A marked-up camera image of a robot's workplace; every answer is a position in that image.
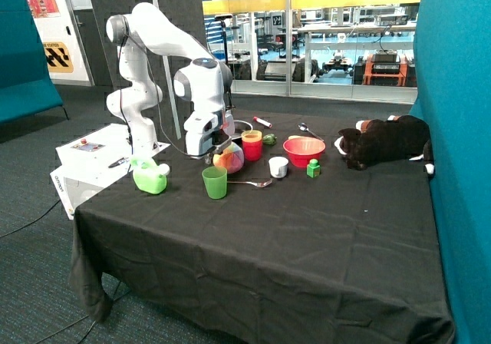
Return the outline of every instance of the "plush toy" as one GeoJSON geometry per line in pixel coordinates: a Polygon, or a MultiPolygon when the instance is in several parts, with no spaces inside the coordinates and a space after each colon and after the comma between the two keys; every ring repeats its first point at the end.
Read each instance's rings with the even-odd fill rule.
{"type": "Polygon", "coordinates": [[[425,160],[433,175],[433,152],[430,129],[411,115],[391,116],[388,120],[366,120],[354,128],[342,129],[334,145],[348,168],[365,170],[371,165],[392,160],[425,160]]]}

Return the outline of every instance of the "green plastic cup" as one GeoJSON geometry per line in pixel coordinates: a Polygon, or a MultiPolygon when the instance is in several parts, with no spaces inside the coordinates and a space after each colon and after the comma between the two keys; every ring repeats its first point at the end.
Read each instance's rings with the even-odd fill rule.
{"type": "Polygon", "coordinates": [[[208,197],[212,200],[224,198],[227,194],[227,169],[211,166],[203,170],[202,176],[208,197]]]}

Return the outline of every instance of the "colorful ball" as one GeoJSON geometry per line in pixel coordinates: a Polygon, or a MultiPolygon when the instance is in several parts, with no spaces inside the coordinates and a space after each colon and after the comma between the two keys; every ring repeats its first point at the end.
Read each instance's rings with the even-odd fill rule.
{"type": "Polygon", "coordinates": [[[233,174],[244,166],[244,152],[236,143],[232,142],[222,154],[213,156],[213,164],[227,169],[228,174],[233,174]]]}

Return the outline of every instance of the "spoon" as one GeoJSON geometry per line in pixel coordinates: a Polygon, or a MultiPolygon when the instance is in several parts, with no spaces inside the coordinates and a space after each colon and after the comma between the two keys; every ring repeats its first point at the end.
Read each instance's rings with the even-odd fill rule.
{"type": "Polygon", "coordinates": [[[308,133],[312,134],[314,137],[316,137],[317,139],[321,140],[321,141],[324,141],[321,137],[319,137],[316,133],[314,133],[313,131],[310,131],[310,129],[308,129],[308,126],[306,123],[300,123],[298,125],[298,129],[300,129],[301,131],[307,131],[308,133]]]}
{"type": "Polygon", "coordinates": [[[258,188],[264,188],[267,187],[269,184],[273,182],[273,179],[269,179],[267,181],[260,181],[260,182],[255,182],[255,181],[234,181],[234,180],[228,180],[227,183],[237,183],[237,184],[251,184],[254,187],[258,188]]]}

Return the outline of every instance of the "orange cup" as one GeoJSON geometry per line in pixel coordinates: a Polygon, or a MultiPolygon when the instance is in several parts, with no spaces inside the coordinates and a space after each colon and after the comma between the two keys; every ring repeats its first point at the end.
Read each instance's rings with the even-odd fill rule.
{"type": "Polygon", "coordinates": [[[249,161],[257,161],[262,156],[262,133],[260,131],[242,132],[242,149],[249,161]]]}

